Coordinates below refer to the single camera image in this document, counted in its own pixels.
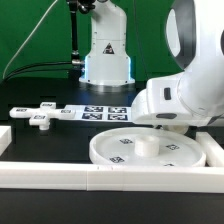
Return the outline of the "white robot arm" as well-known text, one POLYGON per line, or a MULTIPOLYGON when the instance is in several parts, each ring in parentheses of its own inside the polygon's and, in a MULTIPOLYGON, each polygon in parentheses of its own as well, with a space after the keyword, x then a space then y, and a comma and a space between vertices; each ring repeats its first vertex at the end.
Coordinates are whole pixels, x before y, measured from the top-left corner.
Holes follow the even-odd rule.
MULTIPOLYGON (((96 0, 82 83, 100 90, 132 84, 126 14, 96 0)), ((165 36, 182 71, 151 78, 131 105, 136 124, 207 126, 224 116, 224 0, 174 0, 165 36)))

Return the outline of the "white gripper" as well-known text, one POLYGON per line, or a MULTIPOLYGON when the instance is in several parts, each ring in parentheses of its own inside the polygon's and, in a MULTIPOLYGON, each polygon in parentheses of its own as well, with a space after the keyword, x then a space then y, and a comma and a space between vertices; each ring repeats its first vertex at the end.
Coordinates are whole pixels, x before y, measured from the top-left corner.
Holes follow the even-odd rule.
POLYGON ((135 124, 206 126, 211 116, 190 110, 181 100, 178 84, 182 74, 152 78, 138 93, 131 105, 131 120, 135 124))

